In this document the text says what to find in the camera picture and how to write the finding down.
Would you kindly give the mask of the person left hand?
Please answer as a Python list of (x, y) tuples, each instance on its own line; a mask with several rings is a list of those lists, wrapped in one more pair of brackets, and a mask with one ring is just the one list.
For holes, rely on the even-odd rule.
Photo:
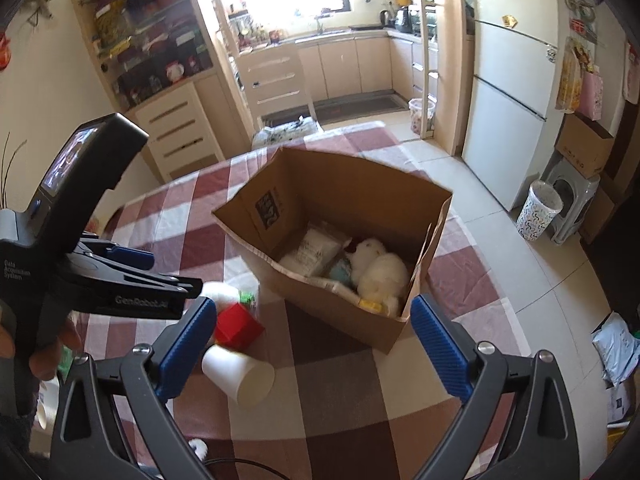
[[(79, 352), (82, 341), (73, 320), (68, 316), (52, 344), (37, 350), (29, 358), (29, 367), (35, 378), (47, 382), (52, 379), (62, 361), (63, 347)], [(13, 359), (15, 344), (11, 334), (1, 325), (1, 359)], [(1, 371), (1, 382), (9, 382), (9, 372)]]

